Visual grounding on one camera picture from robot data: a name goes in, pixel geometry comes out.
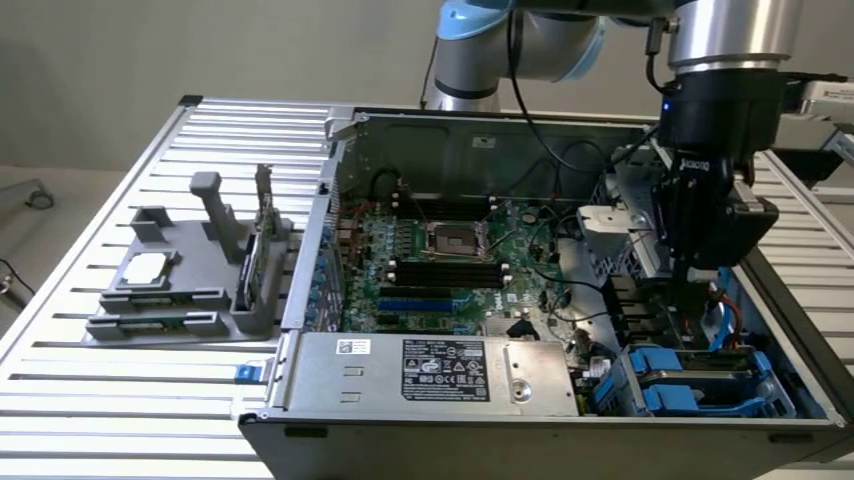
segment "blue pcie slot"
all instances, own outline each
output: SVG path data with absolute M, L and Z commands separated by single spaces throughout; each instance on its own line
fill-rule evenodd
M 453 301 L 447 300 L 419 300 L 419 299 L 392 299 L 380 300 L 376 304 L 380 312 L 440 312 L 453 313 Z

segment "gray wall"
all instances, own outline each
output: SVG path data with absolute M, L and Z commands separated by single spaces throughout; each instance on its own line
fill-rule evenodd
M 804 3 L 788 68 L 854 75 L 854 2 Z M 439 4 L 2 0 L 0 163 L 126 168 L 184 93 L 412 105 Z M 529 107 L 655 113 L 641 49 L 615 28 L 585 79 L 523 83 Z

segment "green circuit board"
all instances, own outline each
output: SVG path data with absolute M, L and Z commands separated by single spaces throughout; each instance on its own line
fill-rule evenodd
M 524 204 L 507 206 L 483 222 L 443 222 L 397 219 L 386 208 L 376 206 L 358 218 L 360 233 L 353 243 L 342 248 L 348 255 L 345 269 L 345 300 L 340 328 L 345 332 L 435 333 L 453 335 L 504 335 L 504 331 L 523 315 L 532 321 L 545 322 L 539 302 L 547 292 L 549 301 L 563 291 L 560 285 L 543 279 L 532 266 L 545 275 L 561 279 L 559 263 L 548 261 L 548 228 L 539 228 L 539 220 L 525 224 L 537 214 L 537 207 Z M 481 255 L 441 255 L 431 249 L 431 231 L 477 230 Z M 543 255 L 535 261 L 528 253 L 531 236 L 533 245 L 541 246 Z M 512 277 L 501 288 L 452 288 L 452 312 L 380 310 L 380 290 L 394 283 L 388 278 L 389 261 L 452 262 L 505 264 L 503 275 Z

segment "aluminum extrusion table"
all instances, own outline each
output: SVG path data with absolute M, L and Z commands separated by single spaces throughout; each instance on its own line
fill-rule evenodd
M 76 342 L 133 239 L 134 208 L 204 218 L 186 191 L 196 171 L 220 172 L 222 200 L 250 218 L 254 166 L 270 164 L 274 205 L 304 225 L 330 107 L 224 99 L 178 106 L 0 341 L 0 478 L 270 478 L 232 420 L 232 398 L 260 401 L 262 387 L 232 379 L 237 365 L 274 353 L 274 339 L 153 350 Z M 781 210 L 760 249 L 854 374 L 854 239 L 775 157 L 756 168 L 756 193 Z M 848 455 L 761 478 L 852 477 Z

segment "floor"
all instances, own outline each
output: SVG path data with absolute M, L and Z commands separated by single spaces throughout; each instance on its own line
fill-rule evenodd
M 124 172 L 58 168 L 0 167 L 0 188 L 40 178 L 54 206 L 33 210 L 22 205 L 0 210 L 0 257 L 12 263 L 24 281 L 38 288 L 73 244 L 97 209 L 118 185 Z M 0 335 L 17 313 L 0 304 Z

